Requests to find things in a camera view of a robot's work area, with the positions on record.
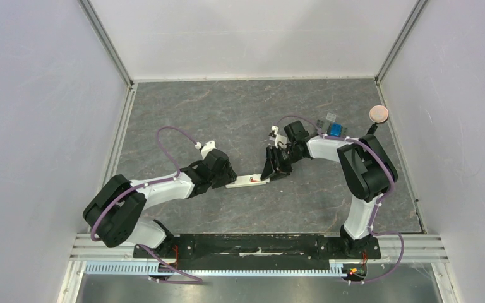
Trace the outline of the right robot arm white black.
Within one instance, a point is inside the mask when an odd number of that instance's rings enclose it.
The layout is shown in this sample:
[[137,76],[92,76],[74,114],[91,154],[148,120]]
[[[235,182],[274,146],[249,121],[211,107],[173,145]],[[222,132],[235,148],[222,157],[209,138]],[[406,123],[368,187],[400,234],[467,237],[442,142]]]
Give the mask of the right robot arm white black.
[[360,138],[327,136],[317,129],[311,134],[301,121],[284,127],[272,126],[274,144],[266,148],[266,160],[260,178],[273,181],[290,175],[293,164],[308,159],[324,159],[341,165],[352,194],[350,210],[340,228],[339,248],[354,258],[370,247],[374,238],[373,222],[382,199],[394,189],[397,171],[376,136]]

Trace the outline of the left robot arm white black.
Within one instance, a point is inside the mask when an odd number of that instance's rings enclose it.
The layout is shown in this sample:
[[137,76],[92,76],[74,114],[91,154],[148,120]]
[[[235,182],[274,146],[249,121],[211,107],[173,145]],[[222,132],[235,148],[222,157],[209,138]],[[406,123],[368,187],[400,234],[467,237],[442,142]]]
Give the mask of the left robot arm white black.
[[158,258],[167,257],[173,241],[158,221],[143,223],[141,214],[161,203],[189,199],[235,182],[228,156],[214,148],[175,173],[149,180],[129,180],[115,175],[83,210],[82,217],[91,228],[93,241],[108,248],[124,242],[143,244]]

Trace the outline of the blue lego brick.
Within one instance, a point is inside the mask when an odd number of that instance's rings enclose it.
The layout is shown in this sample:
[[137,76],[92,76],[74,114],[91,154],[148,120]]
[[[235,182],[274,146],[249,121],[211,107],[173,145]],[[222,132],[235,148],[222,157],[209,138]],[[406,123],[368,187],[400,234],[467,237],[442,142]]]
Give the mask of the blue lego brick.
[[343,133],[343,126],[338,123],[333,123],[328,130],[328,135],[329,136],[334,136],[334,137],[341,137]]

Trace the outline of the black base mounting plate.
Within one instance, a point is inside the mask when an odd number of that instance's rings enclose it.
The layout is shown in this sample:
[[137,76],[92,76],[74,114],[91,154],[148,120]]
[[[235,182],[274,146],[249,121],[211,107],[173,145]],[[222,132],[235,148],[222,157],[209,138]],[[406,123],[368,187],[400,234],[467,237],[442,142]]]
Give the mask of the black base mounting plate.
[[325,234],[179,234],[153,252],[180,270],[325,270],[331,260],[381,259],[378,240]]

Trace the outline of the black stand with pink disc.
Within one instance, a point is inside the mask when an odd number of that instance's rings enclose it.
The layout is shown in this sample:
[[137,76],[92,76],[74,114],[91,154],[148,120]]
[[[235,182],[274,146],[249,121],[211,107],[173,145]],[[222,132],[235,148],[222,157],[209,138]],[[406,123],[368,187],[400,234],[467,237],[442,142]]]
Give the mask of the black stand with pink disc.
[[367,131],[367,134],[375,134],[378,126],[387,122],[389,111],[384,105],[375,105],[369,110],[369,118],[373,122]]

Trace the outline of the clear plastic block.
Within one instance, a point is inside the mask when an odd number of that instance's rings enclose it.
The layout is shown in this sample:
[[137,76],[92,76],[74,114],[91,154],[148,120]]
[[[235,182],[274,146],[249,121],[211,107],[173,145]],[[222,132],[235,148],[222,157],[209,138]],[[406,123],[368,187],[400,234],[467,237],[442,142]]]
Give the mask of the clear plastic block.
[[326,114],[326,120],[330,121],[331,123],[335,123],[336,119],[337,119],[336,114],[332,114],[330,112]]

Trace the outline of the grey lego baseplate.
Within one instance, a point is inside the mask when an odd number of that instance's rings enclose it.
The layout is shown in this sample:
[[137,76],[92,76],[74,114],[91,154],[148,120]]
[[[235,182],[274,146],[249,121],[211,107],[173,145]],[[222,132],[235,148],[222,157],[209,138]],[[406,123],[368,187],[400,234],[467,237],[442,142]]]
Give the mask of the grey lego baseplate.
[[[316,122],[316,125],[321,129],[321,132],[323,134],[326,134],[328,136],[328,130],[329,130],[329,127],[332,125],[333,123],[331,123],[330,121],[328,120],[317,120]],[[347,132],[347,128],[345,126],[343,126],[343,133],[341,135],[341,137],[346,137],[346,132]]]

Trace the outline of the white remote control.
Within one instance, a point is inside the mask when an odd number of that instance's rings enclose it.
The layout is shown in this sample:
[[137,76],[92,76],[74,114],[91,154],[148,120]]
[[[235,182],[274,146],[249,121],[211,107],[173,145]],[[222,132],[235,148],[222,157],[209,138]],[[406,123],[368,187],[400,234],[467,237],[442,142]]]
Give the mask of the white remote control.
[[260,182],[250,182],[249,180],[250,177],[260,179],[261,175],[260,174],[241,175],[241,176],[238,176],[234,182],[226,184],[225,187],[227,189],[233,189],[233,188],[240,188],[240,187],[260,186],[260,185],[268,184],[270,182],[268,179],[264,181],[261,180]]

